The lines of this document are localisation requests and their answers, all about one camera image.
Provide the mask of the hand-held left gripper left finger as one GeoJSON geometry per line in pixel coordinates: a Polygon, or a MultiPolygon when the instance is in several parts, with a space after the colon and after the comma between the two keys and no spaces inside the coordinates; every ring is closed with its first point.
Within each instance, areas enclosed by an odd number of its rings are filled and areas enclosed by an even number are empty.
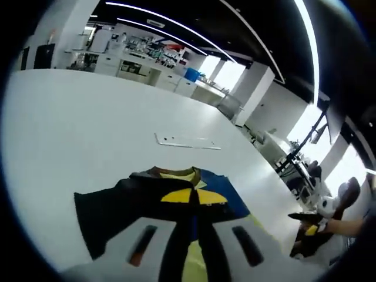
{"type": "Polygon", "coordinates": [[[64,281],[181,281],[192,240],[191,190],[75,193],[79,227],[92,262],[64,281]]]}

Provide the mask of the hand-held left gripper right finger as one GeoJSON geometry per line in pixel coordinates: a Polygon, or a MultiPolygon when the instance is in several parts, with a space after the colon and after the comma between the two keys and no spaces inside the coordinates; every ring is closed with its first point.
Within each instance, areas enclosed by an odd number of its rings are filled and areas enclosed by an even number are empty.
{"type": "Polygon", "coordinates": [[[196,190],[197,231],[210,281],[311,281],[312,267],[281,251],[246,207],[196,190]]]}

